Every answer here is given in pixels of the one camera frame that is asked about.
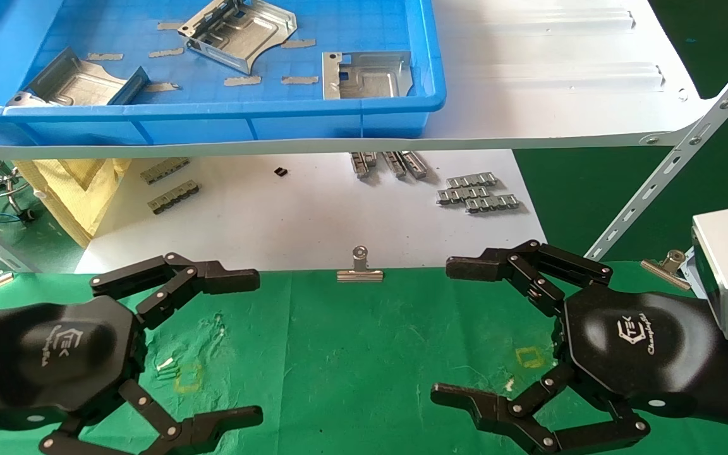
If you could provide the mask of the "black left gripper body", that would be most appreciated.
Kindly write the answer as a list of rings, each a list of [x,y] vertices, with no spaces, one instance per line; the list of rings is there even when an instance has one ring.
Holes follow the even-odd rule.
[[[104,420],[143,370],[145,333],[120,302],[0,309],[0,431]]]

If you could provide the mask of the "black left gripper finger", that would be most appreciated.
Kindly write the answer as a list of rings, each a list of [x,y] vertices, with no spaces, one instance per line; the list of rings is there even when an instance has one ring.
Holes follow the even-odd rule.
[[[136,319],[145,329],[156,329],[200,293],[230,294],[255,291],[260,287],[259,271],[226,270],[219,261],[195,262],[167,253],[90,280],[94,296],[119,300],[153,290],[136,306]]]
[[[176,422],[135,380],[123,382],[118,392],[123,401],[130,404],[158,433],[158,437],[149,447],[142,450],[141,454],[213,452],[226,432],[260,425],[264,419],[263,409],[260,406],[246,406],[200,413]],[[83,428],[83,420],[69,418],[40,441],[40,451],[44,454],[126,453],[113,447],[99,446],[81,440],[79,433]]]

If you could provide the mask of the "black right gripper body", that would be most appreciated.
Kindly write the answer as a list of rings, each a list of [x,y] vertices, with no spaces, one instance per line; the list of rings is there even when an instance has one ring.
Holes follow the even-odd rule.
[[[593,284],[566,299],[559,323],[593,406],[728,425],[728,340],[704,300]]]

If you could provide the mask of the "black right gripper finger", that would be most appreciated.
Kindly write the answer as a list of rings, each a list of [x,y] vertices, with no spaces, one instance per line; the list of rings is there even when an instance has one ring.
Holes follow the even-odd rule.
[[[635,446],[650,434],[642,420],[624,401],[603,402],[610,420],[552,431],[535,415],[567,387],[575,385],[574,366],[558,365],[514,399],[488,391],[435,383],[433,403],[467,411],[478,431],[514,441],[528,454],[593,454]]]
[[[538,311],[555,317],[564,307],[564,292],[548,277],[579,288],[607,287],[613,270],[602,263],[539,241],[514,248],[486,248],[479,257],[449,257],[447,277],[465,281],[507,281]]]

